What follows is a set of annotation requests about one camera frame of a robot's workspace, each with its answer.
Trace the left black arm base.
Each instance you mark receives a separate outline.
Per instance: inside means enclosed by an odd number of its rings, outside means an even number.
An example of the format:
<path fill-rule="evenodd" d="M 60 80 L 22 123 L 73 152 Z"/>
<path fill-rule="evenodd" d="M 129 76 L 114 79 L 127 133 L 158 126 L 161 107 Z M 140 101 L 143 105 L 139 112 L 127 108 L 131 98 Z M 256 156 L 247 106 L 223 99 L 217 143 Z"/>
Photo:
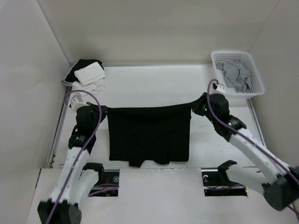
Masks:
<path fill-rule="evenodd" d="M 104 169 L 103 164 L 88 162 L 83 170 L 98 173 L 98 181 L 89 193 L 89 197 L 117 197 L 119 193 L 120 170 Z"/>

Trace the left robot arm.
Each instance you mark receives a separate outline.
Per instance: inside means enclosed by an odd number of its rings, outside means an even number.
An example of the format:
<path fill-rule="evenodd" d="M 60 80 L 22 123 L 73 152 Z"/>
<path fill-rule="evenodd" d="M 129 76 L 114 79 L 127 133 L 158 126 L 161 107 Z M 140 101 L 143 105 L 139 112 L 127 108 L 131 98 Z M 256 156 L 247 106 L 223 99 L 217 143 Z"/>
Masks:
<path fill-rule="evenodd" d="M 79 224 L 80 205 L 93 186 L 105 180 L 100 163 L 88 163 L 96 141 L 95 131 L 107 116 L 107 107 L 87 103 L 76 109 L 76 125 L 68 142 L 66 160 L 47 201 L 38 204 L 37 212 L 43 224 Z"/>

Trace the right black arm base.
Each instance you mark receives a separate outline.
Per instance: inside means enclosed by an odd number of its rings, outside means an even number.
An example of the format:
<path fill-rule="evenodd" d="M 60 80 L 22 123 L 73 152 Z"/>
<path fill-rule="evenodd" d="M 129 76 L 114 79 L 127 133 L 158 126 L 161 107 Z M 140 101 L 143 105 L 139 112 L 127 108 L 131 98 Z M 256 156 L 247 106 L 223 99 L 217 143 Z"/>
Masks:
<path fill-rule="evenodd" d="M 205 196 L 247 196 L 245 186 L 228 179 L 226 171 L 235 161 L 228 160 L 216 168 L 201 170 Z"/>

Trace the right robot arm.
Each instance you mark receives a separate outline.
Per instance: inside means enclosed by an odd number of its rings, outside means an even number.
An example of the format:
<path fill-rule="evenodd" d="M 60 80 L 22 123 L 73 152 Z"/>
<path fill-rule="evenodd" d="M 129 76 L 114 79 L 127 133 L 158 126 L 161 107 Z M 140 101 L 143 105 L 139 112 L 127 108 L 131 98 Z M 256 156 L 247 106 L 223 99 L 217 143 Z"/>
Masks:
<path fill-rule="evenodd" d="M 238 148 L 257 168 L 257 171 L 228 160 L 217 167 L 221 184 L 236 182 L 261 194 L 275 210 L 282 211 L 299 198 L 299 168 L 291 167 L 270 152 L 246 125 L 229 112 L 224 95 L 203 93 L 191 103 L 192 111 L 206 117 L 218 135 Z"/>

